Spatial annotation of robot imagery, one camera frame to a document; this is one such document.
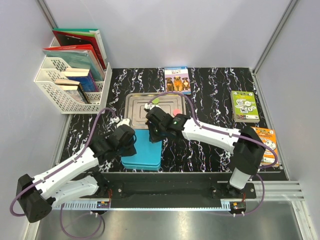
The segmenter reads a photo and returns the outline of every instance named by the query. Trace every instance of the black marble table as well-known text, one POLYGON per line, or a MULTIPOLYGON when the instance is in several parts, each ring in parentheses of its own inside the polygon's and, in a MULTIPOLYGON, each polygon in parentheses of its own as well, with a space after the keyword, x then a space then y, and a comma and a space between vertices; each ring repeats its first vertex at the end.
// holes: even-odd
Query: black marble table
MULTIPOLYGON (((254 92, 259 123, 249 126, 267 128, 266 119, 257 95, 249 68, 189 68, 191 85, 190 99, 201 122, 224 128, 239 128, 245 123, 235 122, 232 113, 231 91, 254 92)), ((165 91, 163 68, 117 68, 113 69, 107 107, 124 117, 126 96, 130 93, 154 93, 165 91)), ((61 161, 84 147, 96 115, 75 114, 72 116, 61 161)), ((96 135, 114 129, 110 113, 102 115, 95 130, 96 135)), ((164 140, 159 172, 229 172, 230 153, 220 148, 197 141, 182 139, 164 140)), ((100 166, 102 172, 141 172, 125 169, 120 157, 100 166)))

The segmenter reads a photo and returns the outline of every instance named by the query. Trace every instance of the silver tray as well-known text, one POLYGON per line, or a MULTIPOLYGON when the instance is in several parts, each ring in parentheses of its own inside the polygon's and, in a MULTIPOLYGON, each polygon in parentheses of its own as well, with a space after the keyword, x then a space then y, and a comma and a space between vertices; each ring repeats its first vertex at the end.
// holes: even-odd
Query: silver tray
MULTIPOLYGON (((124 118, 131 119, 133 129, 148 129, 146 125, 145 104, 160 93, 130 93, 125 98, 124 118)), ((167 94, 159 97, 158 105, 166 112, 174 116, 174 110, 180 109, 186 114, 185 98, 176 94, 167 94)))

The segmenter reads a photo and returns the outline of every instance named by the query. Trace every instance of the gray wall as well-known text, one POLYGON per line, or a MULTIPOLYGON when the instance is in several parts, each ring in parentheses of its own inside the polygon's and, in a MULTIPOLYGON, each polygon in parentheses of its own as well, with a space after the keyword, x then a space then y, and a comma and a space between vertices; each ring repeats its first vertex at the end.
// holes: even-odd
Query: gray wall
MULTIPOLYGON (((9 212, 18 178, 50 167, 65 116, 33 83, 42 48, 53 39, 36 1, 1 0, 0 5, 0 238, 20 240, 28 221, 9 212)), ((22 212, 19 204, 15 211, 22 212)))
POLYGON ((302 0, 258 72, 289 175, 320 236, 320 1, 302 0))
POLYGON ((60 28, 99 28, 113 68, 253 68, 289 0, 46 2, 60 28))

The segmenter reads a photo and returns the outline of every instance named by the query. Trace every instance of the dog illustration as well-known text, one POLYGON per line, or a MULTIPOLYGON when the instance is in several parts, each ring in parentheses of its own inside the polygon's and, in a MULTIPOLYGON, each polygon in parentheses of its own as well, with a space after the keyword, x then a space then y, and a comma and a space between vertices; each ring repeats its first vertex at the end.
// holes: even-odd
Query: dog illustration
POLYGON ((190 83, 187 77, 182 78, 184 90, 190 89, 190 83))
POLYGON ((174 83, 172 82, 172 77, 166 77, 166 91, 167 92, 172 92, 174 91, 174 83))
POLYGON ((174 81, 173 81, 173 84, 174 84, 174 90, 177 91, 177 92, 181 92, 184 90, 184 85, 181 81, 181 77, 180 76, 175 76, 174 78, 174 81))

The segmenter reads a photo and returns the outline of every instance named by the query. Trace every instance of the gray floor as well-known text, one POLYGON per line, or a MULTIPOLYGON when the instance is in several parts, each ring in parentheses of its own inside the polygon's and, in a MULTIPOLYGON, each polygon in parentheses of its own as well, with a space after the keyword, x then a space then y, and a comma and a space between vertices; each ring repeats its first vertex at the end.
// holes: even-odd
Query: gray floor
MULTIPOLYGON (((83 213, 65 210, 64 225, 67 226, 83 213)), ((254 214, 236 218, 191 211, 110 211, 105 213, 103 218, 106 223, 105 231, 94 239, 302 240, 289 202, 264 202, 261 209, 254 214)), ((91 234, 98 224, 97 219, 88 215, 66 229, 70 234, 85 237, 91 234)), ((70 239, 61 231, 58 210, 52 211, 41 221, 36 239, 70 239)))

